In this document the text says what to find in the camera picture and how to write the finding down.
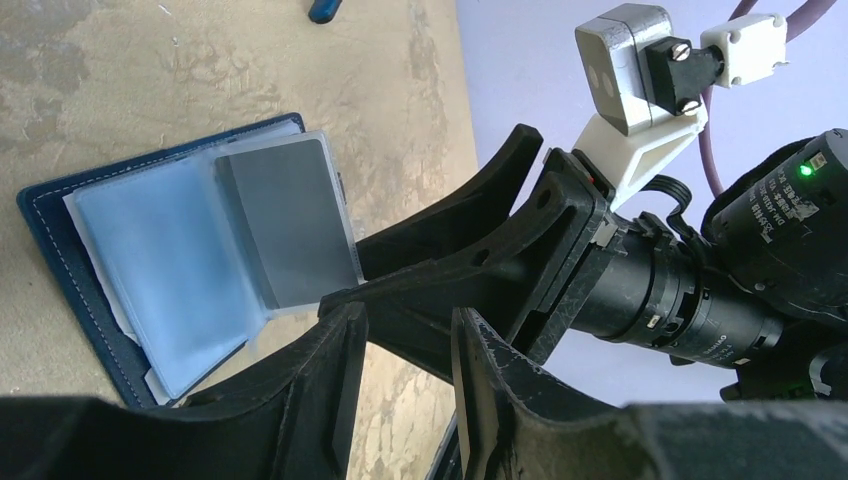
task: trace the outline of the white wall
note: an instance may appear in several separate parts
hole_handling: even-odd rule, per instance
[[[539,129],[548,147],[569,150],[594,113],[574,28],[621,2],[598,0],[457,0],[465,69],[481,164],[516,123]],[[732,0],[667,0],[675,36],[695,44],[700,32],[727,20]],[[754,12],[788,15],[800,0],[761,1]],[[725,186],[776,148],[833,127],[848,127],[848,49],[841,24],[848,2],[837,2],[788,47],[791,65],[773,77],[713,95],[713,142]],[[757,123],[744,119],[757,118]],[[538,162],[535,173],[538,173]],[[697,145],[664,172],[695,194],[687,218],[700,225],[712,200]],[[649,210],[664,218],[673,203],[639,194],[621,213]],[[633,401],[719,400],[732,371],[702,365],[671,367],[668,357],[629,345],[606,344],[569,332],[545,367],[570,385],[614,404]]]

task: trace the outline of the mounting hole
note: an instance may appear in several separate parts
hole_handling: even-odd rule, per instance
[[[589,68],[586,71],[589,74],[589,82],[592,83],[592,86],[599,88],[601,86],[601,82],[598,80],[598,72],[595,71],[595,67],[589,65]]]
[[[604,91],[607,92],[607,96],[612,97],[612,94],[615,93],[615,91],[612,88],[612,80],[610,80],[609,75],[607,75],[606,72],[601,74],[601,83],[604,84]]]
[[[471,260],[471,264],[474,265],[475,267],[481,267],[481,266],[483,266],[484,263],[486,263],[486,260],[488,258],[489,258],[489,251],[488,250],[480,250],[479,252],[477,252],[476,255],[474,255],[474,258]]]
[[[542,208],[551,201],[551,191],[545,190],[539,195],[539,198],[536,200],[536,208]]]

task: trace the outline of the white plastic connector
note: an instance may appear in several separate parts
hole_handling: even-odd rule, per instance
[[[786,63],[786,19],[777,14],[739,17],[701,34],[701,48],[712,45],[724,55],[716,85],[731,88],[755,82]]]
[[[615,211],[692,143],[706,124],[703,103],[691,115],[675,117],[629,137],[595,114],[574,148],[585,153],[615,187],[610,206]]]

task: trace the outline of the black connector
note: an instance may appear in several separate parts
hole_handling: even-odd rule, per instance
[[[701,93],[724,70],[718,47],[692,48],[692,42],[666,37],[645,48],[654,102],[679,116],[701,106]]]

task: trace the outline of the black cable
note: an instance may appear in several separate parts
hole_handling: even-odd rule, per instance
[[[684,241],[694,238],[698,232],[686,223],[683,213],[692,203],[692,191],[680,180],[666,175],[657,175],[644,187],[643,192],[661,192],[673,198],[677,206],[668,214],[666,222],[668,226],[680,235]]]

